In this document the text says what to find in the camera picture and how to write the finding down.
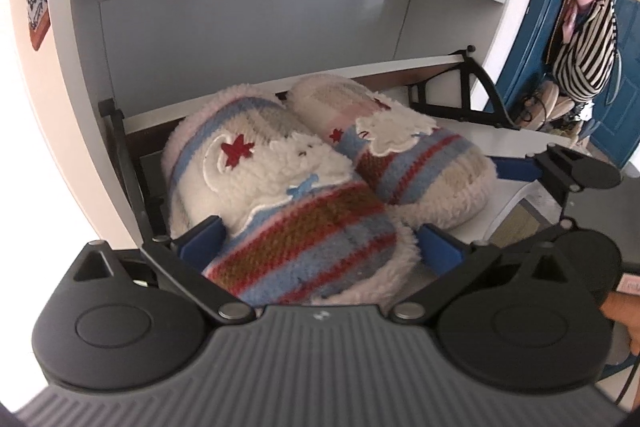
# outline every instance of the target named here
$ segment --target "striped slipper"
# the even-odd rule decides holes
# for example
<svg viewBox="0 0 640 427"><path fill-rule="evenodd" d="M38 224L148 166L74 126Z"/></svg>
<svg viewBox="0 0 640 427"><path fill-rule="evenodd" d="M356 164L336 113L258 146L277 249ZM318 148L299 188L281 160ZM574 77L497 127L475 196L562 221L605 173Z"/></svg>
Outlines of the striped slipper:
<svg viewBox="0 0 640 427"><path fill-rule="evenodd" d="M331 74L303 78L287 101L413 229L424 223L450 229L488 201L494 163L428 116Z"/></svg>
<svg viewBox="0 0 640 427"><path fill-rule="evenodd" d="M172 237L220 216L227 238L202 273L255 307L386 307L419 259L349 159L257 87L223 90L186 118L162 170Z"/></svg>

